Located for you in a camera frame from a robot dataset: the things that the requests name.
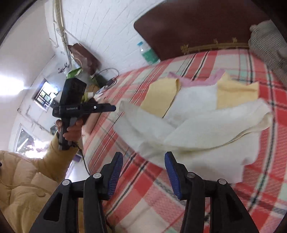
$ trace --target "brown wooden headboard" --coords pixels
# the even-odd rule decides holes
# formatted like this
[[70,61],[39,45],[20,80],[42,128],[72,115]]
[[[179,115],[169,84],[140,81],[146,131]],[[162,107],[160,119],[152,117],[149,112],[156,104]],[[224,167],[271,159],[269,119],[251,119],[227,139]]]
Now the brown wooden headboard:
[[134,28],[161,60],[222,48],[248,48],[249,28],[269,17],[251,0],[167,0]]

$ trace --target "green bottle label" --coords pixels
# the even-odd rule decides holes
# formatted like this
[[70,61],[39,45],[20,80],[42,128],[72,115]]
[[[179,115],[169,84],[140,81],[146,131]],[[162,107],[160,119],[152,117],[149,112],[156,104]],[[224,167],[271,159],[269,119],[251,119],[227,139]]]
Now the green bottle label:
[[147,61],[149,64],[154,64],[158,61],[158,56],[156,53],[153,51],[153,49],[150,49],[149,51],[146,51],[145,53],[142,53],[144,59]]

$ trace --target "plaid bedsheet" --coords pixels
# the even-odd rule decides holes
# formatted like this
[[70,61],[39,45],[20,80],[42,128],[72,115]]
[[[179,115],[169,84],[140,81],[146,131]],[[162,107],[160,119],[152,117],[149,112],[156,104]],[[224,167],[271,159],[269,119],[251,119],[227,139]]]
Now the plaid bedsheet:
[[[260,97],[274,111],[272,127],[261,134],[258,159],[245,167],[244,181],[233,186],[259,231],[273,233],[287,210],[287,93],[261,60],[244,49],[190,54],[125,73],[104,97],[117,106],[121,100],[140,105],[149,85],[170,71],[195,80],[205,79],[219,68],[242,82],[259,81]],[[114,132],[113,125],[121,115],[118,111],[101,114],[91,136],[84,139],[92,173],[109,163],[115,152],[124,155],[115,195],[104,203],[108,221],[117,232],[179,232],[185,202],[173,194],[164,169],[143,159]],[[209,211],[206,199],[204,232],[209,232]]]

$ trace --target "gray striped fabric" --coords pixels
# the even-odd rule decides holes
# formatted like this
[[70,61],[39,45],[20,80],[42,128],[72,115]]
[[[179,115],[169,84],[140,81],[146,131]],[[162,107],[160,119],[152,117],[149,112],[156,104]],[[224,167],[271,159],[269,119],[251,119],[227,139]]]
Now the gray striped fabric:
[[250,27],[249,49],[277,75],[287,87],[287,43],[271,21]]

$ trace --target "blue gripper pad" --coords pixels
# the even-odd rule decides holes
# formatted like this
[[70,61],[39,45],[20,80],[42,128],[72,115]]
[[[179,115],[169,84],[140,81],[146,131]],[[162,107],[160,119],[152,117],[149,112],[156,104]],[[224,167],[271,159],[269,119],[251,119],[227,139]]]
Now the blue gripper pad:
[[117,152],[113,158],[112,164],[114,164],[114,170],[108,184],[108,196],[111,197],[116,191],[120,173],[123,167],[123,154]]
[[181,187],[180,187],[180,180],[179,176],[173,166],[173,162],[175,161],[175,158],[172,154],[172,152],[166,152],[164,155],[164,164],[167,170],[167,174],[172,186],[173,193],[177,196],[178,199],[182,198],[182,193],[181,193]]

